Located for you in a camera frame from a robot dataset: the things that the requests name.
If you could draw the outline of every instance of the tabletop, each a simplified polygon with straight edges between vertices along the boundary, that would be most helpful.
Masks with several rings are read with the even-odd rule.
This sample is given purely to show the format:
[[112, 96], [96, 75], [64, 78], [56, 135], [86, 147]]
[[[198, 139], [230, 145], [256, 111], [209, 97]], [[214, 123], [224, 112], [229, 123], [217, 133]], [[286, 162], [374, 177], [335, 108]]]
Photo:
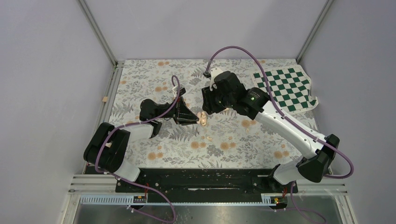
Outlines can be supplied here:
[[[264, 70], [296, 64], [294, 59], [259, 61]], [[186, 105], [195, 114], [201, 112], [201, 89], [209, 85], [202, 75], [207, 62], [126, 60], [109, 122], [118, 126], [138, 121], [140, 103], [147, 98], [171, 103], [172, 75], [187, 91], [183, 95]], [[250, 74], [258, 71], [253, 60], [214, 60], [213, 67], [235, 73], [246, 88], [253, 87]], [[317, 130], [312, 111], [292, 116]], [[125, 157], [140, 168], [273, 168], [301, 155], [279, 134], [232, 109], [208, 115], [206, 126], [158, 121], [163, 125], [156, 137], [128, 144]]]

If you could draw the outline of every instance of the flower pattern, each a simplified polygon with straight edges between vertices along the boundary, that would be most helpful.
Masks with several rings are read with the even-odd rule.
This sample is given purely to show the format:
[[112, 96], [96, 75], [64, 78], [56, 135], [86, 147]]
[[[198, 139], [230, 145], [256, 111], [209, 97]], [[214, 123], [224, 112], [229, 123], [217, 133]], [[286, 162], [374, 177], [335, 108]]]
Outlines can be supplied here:
[[[295, 65], [294, 59], [259, 60], [265, 70]], [[176, 75], [186, 89], [186, 104], [202, 111], [201, 89], [209, 85], [202, 73], [207, 60], [127, 60], [109, 122], [118, 126], [137, 121], [144, 99], [164, 104], [173, 100], [170, 77]], [[212, 67], [234, 72], [247, 87], [257, 71], [253, 60], [214, 60]], [[304, 125], [317, 129], [311, 111], [293, 114]], [[163, 125], [152, 139], [129, 142], [125, 157], [141, 168], [272, 168], [301, 154], [293, 145], [263, 124], [230, 109], [207, 116], [207, 125]]]

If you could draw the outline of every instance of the cable connector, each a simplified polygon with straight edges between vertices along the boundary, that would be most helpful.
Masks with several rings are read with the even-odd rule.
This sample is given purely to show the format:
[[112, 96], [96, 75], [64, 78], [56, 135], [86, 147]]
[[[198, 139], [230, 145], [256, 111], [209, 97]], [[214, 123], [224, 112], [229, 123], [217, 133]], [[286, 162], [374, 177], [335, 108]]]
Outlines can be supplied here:
[[204, 73], [202, 73], [202, 75], [204, 75], [206, 78], [211, 78], [211, 74], [208, 71], [205, 71]]

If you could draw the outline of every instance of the white wall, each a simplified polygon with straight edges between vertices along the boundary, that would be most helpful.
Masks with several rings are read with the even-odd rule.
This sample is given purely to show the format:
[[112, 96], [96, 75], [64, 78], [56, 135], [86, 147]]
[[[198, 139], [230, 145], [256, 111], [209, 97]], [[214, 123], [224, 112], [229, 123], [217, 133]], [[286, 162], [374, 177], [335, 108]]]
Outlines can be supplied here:
[[54, 224], [111, 65], [77, 1], [2, 1], [0, 223]]
[[[87, 0], [118, 60], [296, 58], [326, 0]], [[248, 58], [229, 50], [219, 58]]]
[[[335, 1], [303, 59], [321, 131], [355, 165], [346, 179], [360, 224], [394, 223], [396, 1]], [[349, 167], [338, 156], [338, 173]]]

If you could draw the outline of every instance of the checkerboard pattern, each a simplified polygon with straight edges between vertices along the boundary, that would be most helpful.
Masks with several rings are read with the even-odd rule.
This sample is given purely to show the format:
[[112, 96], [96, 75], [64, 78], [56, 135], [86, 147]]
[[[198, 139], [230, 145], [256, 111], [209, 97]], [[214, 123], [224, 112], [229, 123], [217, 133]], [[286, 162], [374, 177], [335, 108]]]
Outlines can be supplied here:
[[[290, 114], [310, 111], [318, 105], [318, 98], [310, 96], [311, 79], [301, 66], [277, 68], [265, 74], [274, 99]], [[261, 73], [252, 74], [252, 80], [256, 87], [267, 92]]]

